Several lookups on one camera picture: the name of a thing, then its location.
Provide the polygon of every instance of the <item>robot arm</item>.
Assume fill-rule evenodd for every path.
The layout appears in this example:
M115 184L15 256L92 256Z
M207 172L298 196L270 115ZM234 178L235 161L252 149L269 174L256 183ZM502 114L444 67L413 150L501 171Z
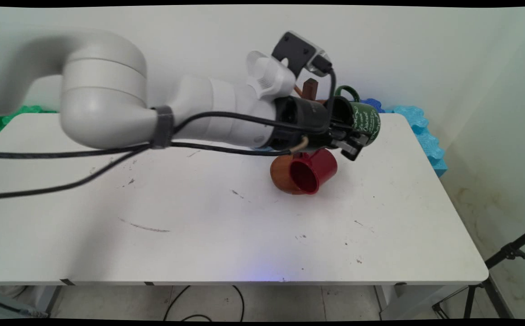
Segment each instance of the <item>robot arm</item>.
M287 67L279 62L283 58L289 59ZM342 124L337 113L331 115L319 103L289 96L303 68L318 76L330 70L329 58L322 49L288 32L272 56L259 51L248 54L247 66L248 78L243 85L182 77L166 103L173 111L174 126L199 113L239 113L319 129L320 133L309 135L307 150L343 147L348 157L355 159L364 138L348 121ZM62 75L62 129L74 141L113 149L151 142L155 133L161 132L157 130L157 111L147 105L144 56L130 41L89 29L0 23L0 115L12 113L21 105L35 79L55 74ZM300 143L304 135L246 120L205 117L188 123L173 138L283 150Z

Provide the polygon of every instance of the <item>red mug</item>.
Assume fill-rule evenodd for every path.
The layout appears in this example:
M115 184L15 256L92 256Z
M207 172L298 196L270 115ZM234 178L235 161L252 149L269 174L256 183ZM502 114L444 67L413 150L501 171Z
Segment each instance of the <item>red mug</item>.
M289 166L293 182L305 194L315 194L319 187L337 173L337 160L326 149L314 153L296 153Z

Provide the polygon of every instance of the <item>floor tile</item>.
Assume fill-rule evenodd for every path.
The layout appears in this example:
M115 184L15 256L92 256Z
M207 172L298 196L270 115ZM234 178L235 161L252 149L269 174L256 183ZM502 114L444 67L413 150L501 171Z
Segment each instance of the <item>floor tile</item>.
M379 305L372 286L323 288L327 321L379 320Z
M244 297L244 321L324 321L321 289L302 285L238 285ZM174 287L172 300L184 286ZM238 321L240 297L230 286L190 287L170 310L168 320L204 314L214 321Z
M162 320L172 287L62 287L53 318Z

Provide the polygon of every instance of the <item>white wall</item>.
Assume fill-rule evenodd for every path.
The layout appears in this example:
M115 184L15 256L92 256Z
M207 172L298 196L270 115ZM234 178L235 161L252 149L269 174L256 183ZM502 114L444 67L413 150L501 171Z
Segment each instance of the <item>white wall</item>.
M525 232L525 37L485 93L447 147L441 180L486 259ZM525 318L525 260L490 272L512 313Z
M246 54L270 53L292 29L327 51L338 84L383 107L425 110L447 150L444 187L484 257L525 231L525 8L0 8L0 21L123 35L148 61L149 105L163 103L186 73L244 82ZM320 99L329 81L319 81ZM55 109L59 82L36 82L26 104ZM513 312L525 317L525 261L494 274Z

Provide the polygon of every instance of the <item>green mug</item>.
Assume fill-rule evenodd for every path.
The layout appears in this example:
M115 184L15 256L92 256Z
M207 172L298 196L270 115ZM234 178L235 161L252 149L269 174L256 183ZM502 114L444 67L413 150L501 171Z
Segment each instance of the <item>green mug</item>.
M339 86L337 90L335 90L335 96L341 96L341 91L347 91L353 96L353 101L349 101L349 104L353 108L353 128L372 134L367 141L367 145L371 144L375 138L377 138L381 128L379 113L373 106L360 103L361 99L359 98L359 94L353 87L347 85Z

